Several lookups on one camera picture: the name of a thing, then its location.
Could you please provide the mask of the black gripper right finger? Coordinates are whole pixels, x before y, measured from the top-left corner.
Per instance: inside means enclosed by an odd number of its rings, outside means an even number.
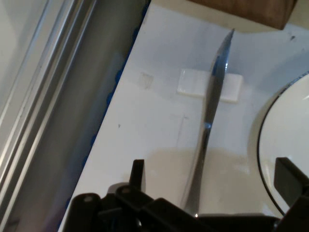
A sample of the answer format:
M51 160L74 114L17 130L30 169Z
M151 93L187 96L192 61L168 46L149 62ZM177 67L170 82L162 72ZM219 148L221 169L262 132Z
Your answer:
M309 178L288 158L276 158L274 187L289 210L278 222L276 232L309 230Z

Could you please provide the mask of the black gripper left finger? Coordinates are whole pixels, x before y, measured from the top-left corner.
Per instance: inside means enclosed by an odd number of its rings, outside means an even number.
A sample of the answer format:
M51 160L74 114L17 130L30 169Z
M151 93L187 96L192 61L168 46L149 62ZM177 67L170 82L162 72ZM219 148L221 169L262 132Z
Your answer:
M127 184L104 198L94 193L76 196L65 222L67 232L194 232L195 218L163 198L145 194L144 160L133 161Z

